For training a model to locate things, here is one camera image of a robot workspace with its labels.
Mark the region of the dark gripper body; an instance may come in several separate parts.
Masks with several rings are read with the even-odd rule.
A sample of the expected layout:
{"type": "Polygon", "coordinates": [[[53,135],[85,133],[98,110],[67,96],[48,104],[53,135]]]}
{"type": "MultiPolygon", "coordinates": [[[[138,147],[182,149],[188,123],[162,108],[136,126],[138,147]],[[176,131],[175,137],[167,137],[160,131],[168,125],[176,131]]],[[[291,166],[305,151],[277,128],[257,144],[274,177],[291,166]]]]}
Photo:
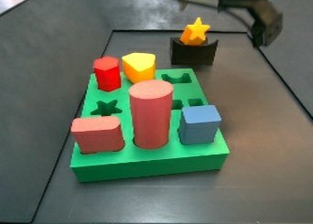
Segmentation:
{"type": "Polygon", "coordinates": [[[282,14],[269,0],[219,0],[219,8],[246,8],[254,23],[250,29],[253,46],[267,47],[282,31],[282,14]]]}

